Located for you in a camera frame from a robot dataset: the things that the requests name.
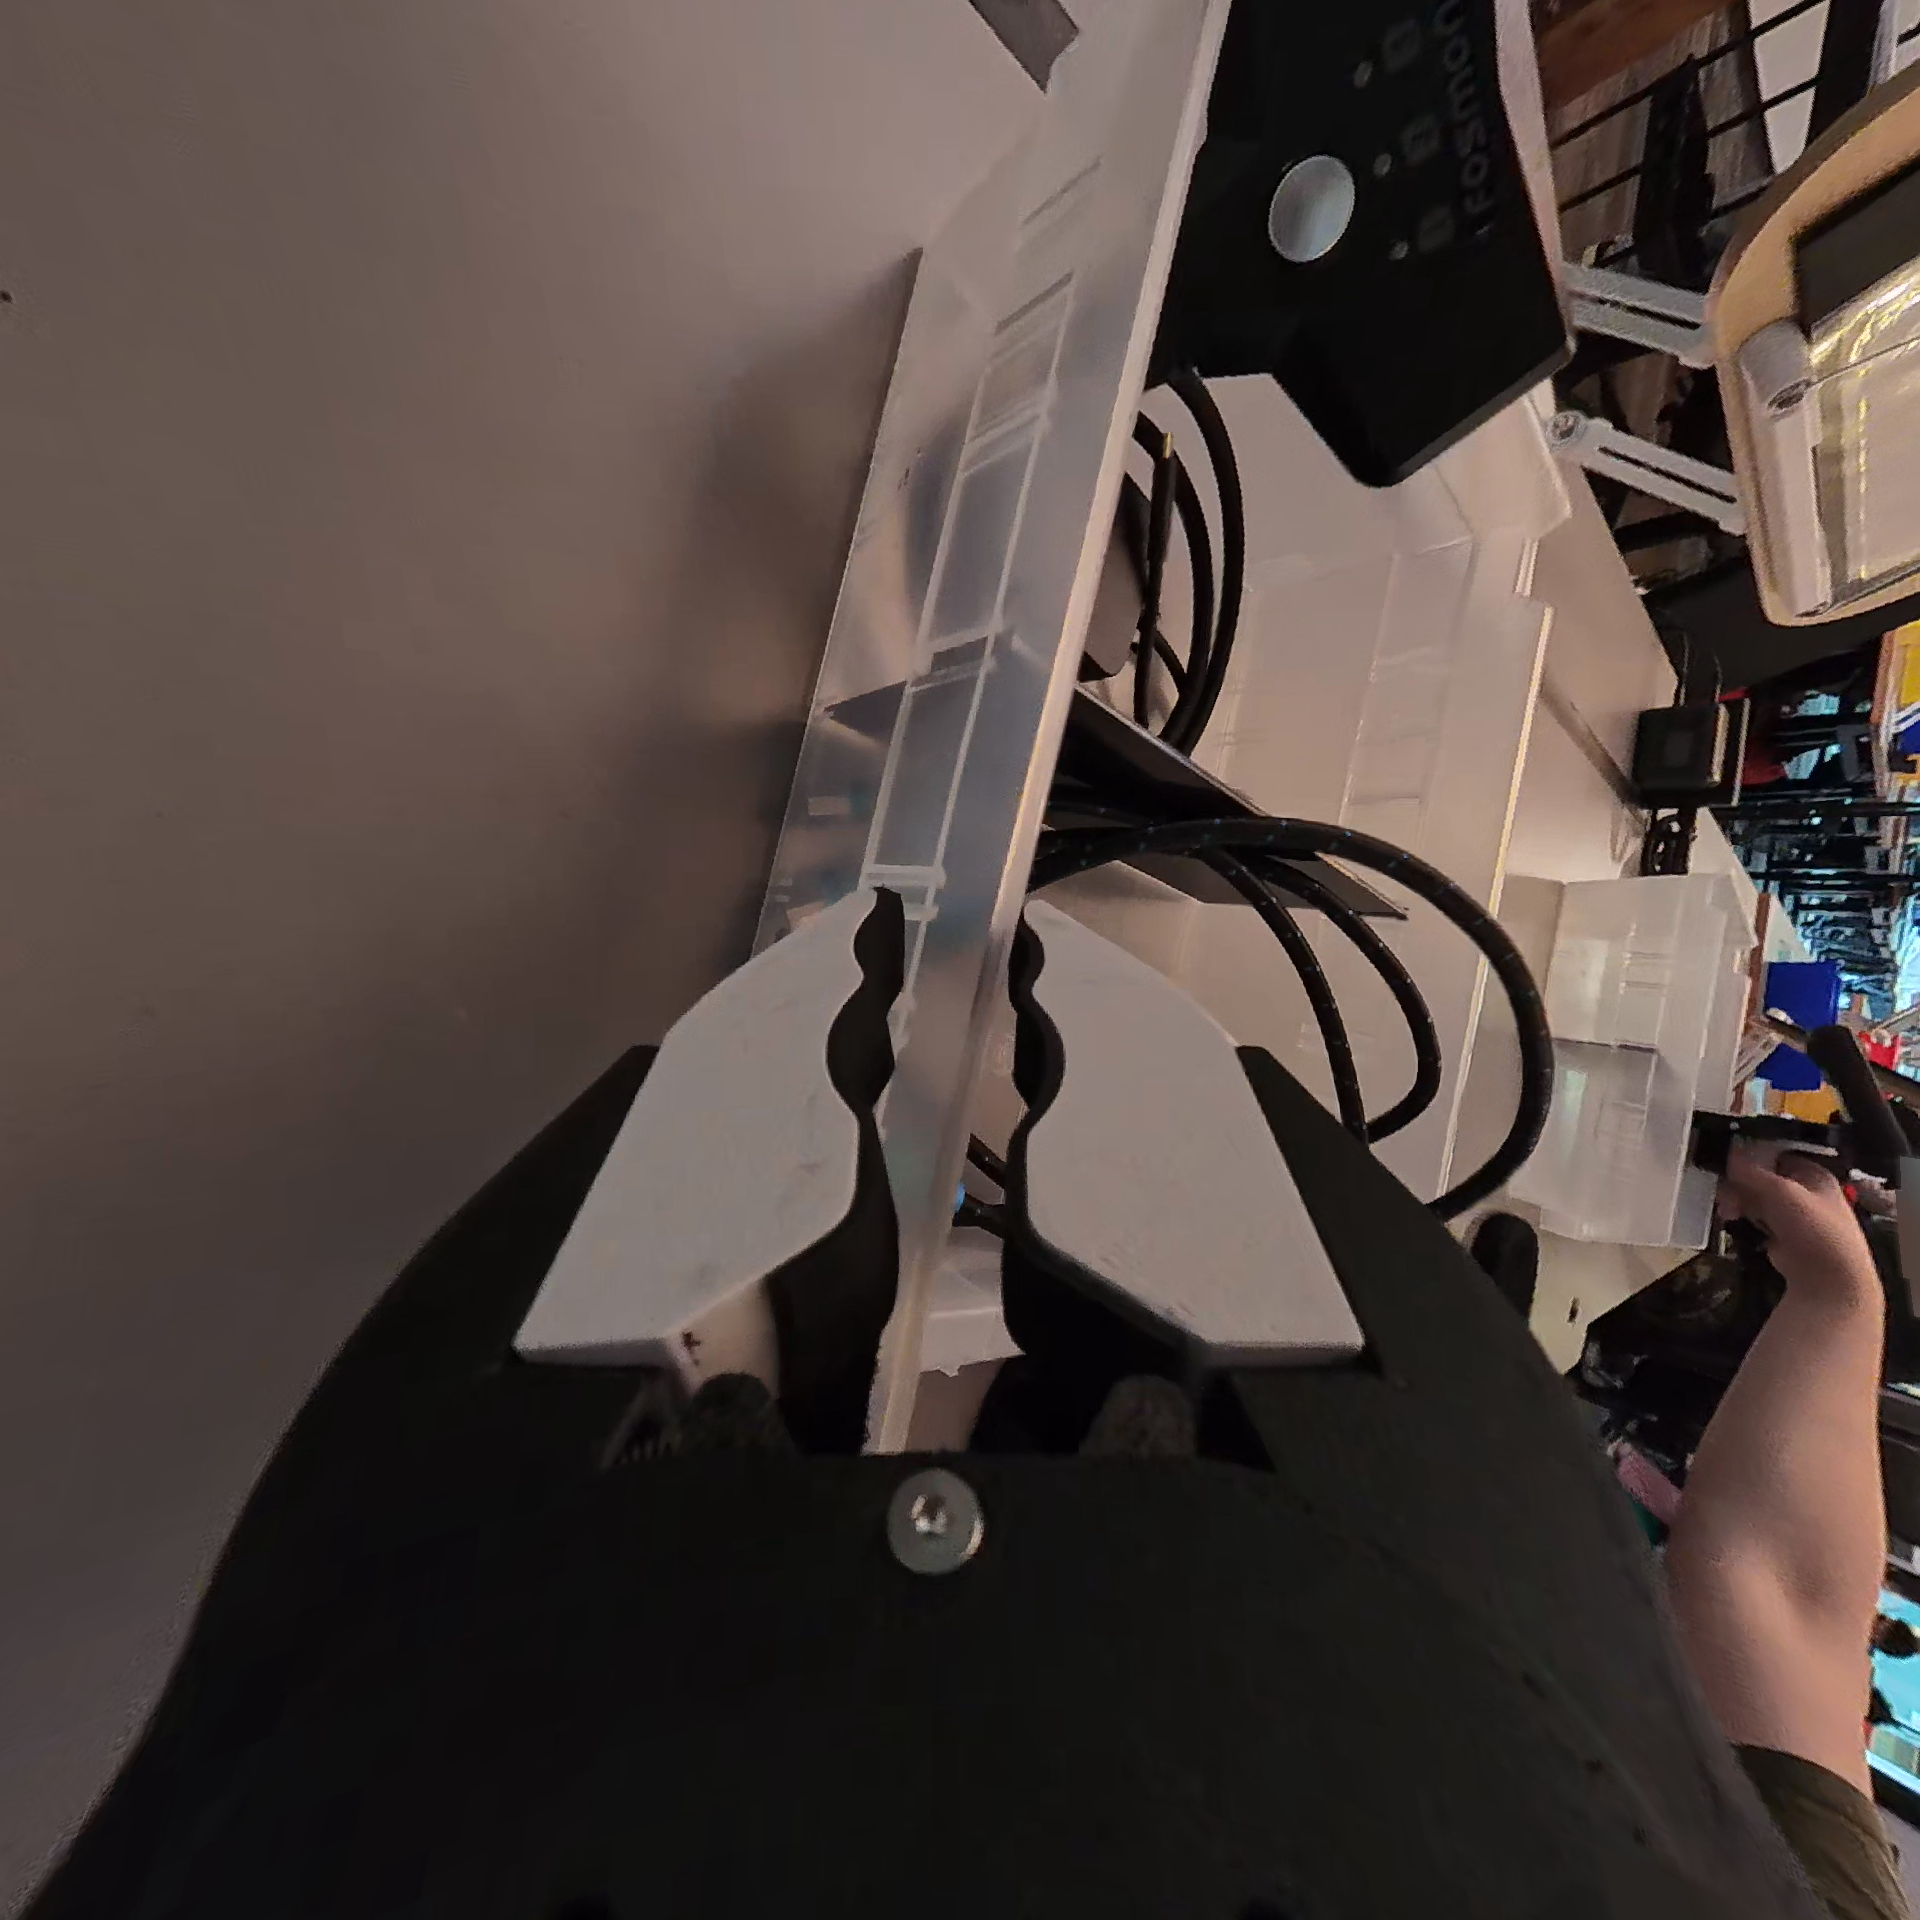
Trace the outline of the person's olive clothing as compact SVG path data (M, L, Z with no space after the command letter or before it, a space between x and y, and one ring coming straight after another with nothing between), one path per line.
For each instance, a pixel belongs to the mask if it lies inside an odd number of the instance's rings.
M1878 1805L1828 1766L1780 1749L1735 1756L1813 1892L1833 1917L1913 1917Z

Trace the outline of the dark flat bar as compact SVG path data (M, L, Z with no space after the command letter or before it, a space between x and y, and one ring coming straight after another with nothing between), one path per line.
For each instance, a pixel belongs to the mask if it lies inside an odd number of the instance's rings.
M1056 65L1080 36L1064 2L973 0L967 5L1038 92L1049 90Z

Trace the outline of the person's right hand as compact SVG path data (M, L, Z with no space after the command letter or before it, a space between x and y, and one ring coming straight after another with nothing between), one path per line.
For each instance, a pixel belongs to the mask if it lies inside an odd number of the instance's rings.
M1735 1147L1718 1212L1759 1231L1783 1308L1807 1321L1884 1331L1884 1284L1865 1229L1822 1159Z

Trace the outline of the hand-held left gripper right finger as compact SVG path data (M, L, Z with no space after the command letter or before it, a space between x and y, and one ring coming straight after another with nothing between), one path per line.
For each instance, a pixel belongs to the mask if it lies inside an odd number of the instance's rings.
M1036 1353L1033 1284L1182 1370L1354 1361L1362 1331L1226 1029L1052 902L1007 965L1022 1121L1005 1151L1002 1303Z

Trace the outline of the blue storage bin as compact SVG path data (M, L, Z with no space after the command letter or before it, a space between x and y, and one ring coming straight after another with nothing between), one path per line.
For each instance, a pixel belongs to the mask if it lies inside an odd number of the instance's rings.
M1761 979L1759 1011L1804 1031L1834 1025L1840 1015L1840 967L1833 961L1768 963ZM1805 1051L1776 1044L1754 1077L1780 1094L1816 1093L1823 1077Z

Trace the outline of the black HDMI switch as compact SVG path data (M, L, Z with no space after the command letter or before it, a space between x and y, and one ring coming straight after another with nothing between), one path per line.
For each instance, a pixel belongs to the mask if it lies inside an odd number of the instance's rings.
M1388 489L1569 355L1493 2L1234 2L1148 381L1270 377Z

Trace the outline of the grey battery charger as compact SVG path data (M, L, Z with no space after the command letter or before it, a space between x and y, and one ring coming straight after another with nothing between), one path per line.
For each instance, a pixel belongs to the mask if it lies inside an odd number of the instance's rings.
M1646 810L1729 807L1744 789L1749 699L1638 714L1628 781Z

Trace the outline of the black flat plate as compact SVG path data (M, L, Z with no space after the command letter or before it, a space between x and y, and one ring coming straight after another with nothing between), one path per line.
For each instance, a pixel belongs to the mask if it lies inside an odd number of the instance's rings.
M1045 833L1103 833L1129 823L1212 823L1250 821L1256 805L1220 781L1193 759L1144 731L1122 710L1110 708L1088 687L1073 687L1063 746L1047 793ZM1176 895L1201 905L1248 905L1198 854L1143 854L1124 862L1130 874L1152 877ZM1402 922L1405 907L1388 901L1369 883L1337 868L1326 858L1284 862L1295 874L1320 879L1328 891L1365 922Z

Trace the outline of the person's right forearm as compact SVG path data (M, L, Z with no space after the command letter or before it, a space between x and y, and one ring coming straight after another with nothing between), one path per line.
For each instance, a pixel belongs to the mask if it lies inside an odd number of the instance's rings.
M1869 1791L1885 1516L1872 1269L1792 1279L1720 1397L1670 1524L1670 1619L1729 1745Z

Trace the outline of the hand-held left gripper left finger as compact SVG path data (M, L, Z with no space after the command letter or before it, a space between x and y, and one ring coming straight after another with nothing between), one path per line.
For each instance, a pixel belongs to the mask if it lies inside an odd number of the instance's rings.
M902 982L902 901L864 887L674 1022L516 1355L649 1370L684 1401L746 1377L797 1443L861 1444L898 1294L877 1116Z

